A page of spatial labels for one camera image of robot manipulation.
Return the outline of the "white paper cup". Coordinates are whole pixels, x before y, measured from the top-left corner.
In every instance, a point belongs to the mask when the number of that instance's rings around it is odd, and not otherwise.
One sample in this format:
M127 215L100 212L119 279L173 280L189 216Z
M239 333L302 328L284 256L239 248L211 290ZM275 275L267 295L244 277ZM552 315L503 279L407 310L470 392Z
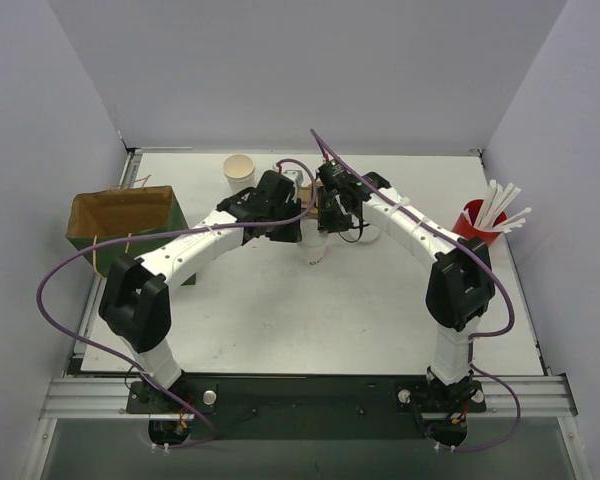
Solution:
M302 261L306 265L314 266L321 262L324 258L326 251L326 244L311 246L311 245L300 245L302 253Z

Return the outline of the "white paper cups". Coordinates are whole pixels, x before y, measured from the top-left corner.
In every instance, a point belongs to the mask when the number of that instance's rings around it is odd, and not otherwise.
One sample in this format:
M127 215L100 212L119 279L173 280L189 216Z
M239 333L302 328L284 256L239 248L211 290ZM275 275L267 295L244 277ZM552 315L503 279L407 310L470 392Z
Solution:
M255 165L245 154L234 154L223 163L223 173L233 194L255 186Z

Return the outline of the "green paper bag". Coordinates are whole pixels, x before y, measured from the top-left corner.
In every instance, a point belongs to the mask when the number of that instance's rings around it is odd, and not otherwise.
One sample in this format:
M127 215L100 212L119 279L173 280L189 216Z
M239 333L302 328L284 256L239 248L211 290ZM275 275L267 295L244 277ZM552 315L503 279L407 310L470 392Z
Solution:
M109 240L124 240L84 255L95 275L105 278L119 255L142 256L171 240L163 238L163 233L188 228L171 186L134 184L130 188L109 188L76 195L66 238L78 250Z

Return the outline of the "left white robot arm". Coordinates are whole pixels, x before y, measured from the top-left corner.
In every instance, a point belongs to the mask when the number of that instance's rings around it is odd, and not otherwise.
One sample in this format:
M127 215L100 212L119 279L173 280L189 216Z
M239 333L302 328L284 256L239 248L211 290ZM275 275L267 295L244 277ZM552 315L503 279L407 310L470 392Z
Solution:
M199 233L112 262L98 313L153 379L149 398L159 409L176 410L185 398L178 381L183 370L167 341L170 294L221 255L253 239L299 242L302 207L297 191L302 181L298 170L267 170L256 186L222 200L197 225Z

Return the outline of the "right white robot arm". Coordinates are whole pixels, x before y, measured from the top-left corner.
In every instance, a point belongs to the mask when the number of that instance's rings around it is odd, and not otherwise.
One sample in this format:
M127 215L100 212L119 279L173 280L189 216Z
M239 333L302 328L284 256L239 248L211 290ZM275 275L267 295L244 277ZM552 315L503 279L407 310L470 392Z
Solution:
M429 274L425 304L437 323L430 375L446 386L464 381L470 374L469 336L495 294L493 280L474 261L491 265L486 243L437 225L375 172L358 179L331 160L318 168L318 177L346 213L395 240Z

